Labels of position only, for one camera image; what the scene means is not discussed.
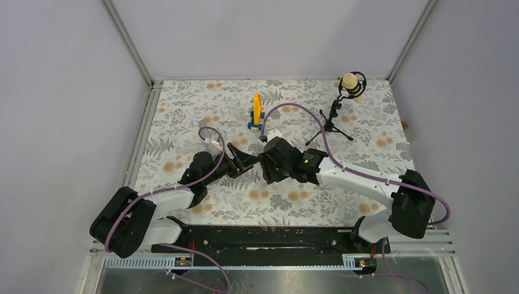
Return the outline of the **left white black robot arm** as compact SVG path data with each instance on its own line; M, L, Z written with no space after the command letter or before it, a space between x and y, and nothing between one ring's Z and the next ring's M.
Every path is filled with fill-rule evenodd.
M167 243L176 252L184 251L190 236L180 222L170 218L170 212L195 207L207 196L208 185L225 176L235 179L259 161L258 156L244 153L231 143L227 147L230 155L196 153L173 187L144 194L128 186L119 188L91 224L89 234L120 258L160 243Z

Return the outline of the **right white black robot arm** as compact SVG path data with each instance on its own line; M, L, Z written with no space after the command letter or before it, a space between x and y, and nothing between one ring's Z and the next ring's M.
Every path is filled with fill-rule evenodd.
M280 137L269 140L258 158L268 184L291 178L341 188L385 206L354 225L351 244L356 251L366 252L388 236L422 239L425 235L436 200L417 171L387 174L342 164L324 151L310 148L301 152Z

